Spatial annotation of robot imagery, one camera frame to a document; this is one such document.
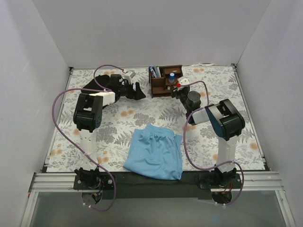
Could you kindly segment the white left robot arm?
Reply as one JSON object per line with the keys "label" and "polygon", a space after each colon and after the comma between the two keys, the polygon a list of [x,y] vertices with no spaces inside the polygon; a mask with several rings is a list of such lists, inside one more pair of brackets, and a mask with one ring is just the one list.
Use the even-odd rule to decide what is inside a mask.
{"label": "white left robot arm", "polygon": [[120,74],[99,75],[89,82],[79,94],[73,122],[80,133],[82,163],[75,173],[90,189],[100,186],[101,178],[97,166],[97,131],[102,122],[103,109],[121,97],[132,100],[146,98],[139,82],[133,83],[130,76]]}

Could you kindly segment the brown wooden desk organizer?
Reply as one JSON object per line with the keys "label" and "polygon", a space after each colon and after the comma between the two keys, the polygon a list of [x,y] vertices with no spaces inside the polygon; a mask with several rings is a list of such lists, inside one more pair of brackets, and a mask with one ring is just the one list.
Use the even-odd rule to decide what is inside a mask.
{"label": "brown wooden desk organizer", "polygon": [[[177,83],[177,79],[183,76],[182,65],[170,65],[170,66],[157,66],[161,73],[161,78],[152,78],[149,72],[149,84],[151,87],[151,97],[163,97],[171,96],[170,90],[167,90],[168,86],[174,88]],[[169,83],[169,74],[175,73],[175,82]]]}

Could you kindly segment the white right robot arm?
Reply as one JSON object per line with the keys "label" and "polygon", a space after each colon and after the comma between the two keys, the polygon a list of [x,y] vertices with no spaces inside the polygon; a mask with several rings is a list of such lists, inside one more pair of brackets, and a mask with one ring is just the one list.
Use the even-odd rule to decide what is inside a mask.
{"label": "white right robot arm", "polygon": [[[235,151],[238,137],[245,128],[245,120],[229,99],[217,104],[209,104],[201,107],[200,94],[192,91],[189,85],[177,83],[177,87],[171,90],[171,96],[180,100],[186,112],[186,123],[183,131],[183,145],[189,163],[201,171],[210,171],[211,184],[220,188],[227,187],[236,177]],[[187,125],[198,125],[210,122],[218,137],[218,155],[213,167],[202,168],[196,166],[191,160],[186,146]]]}

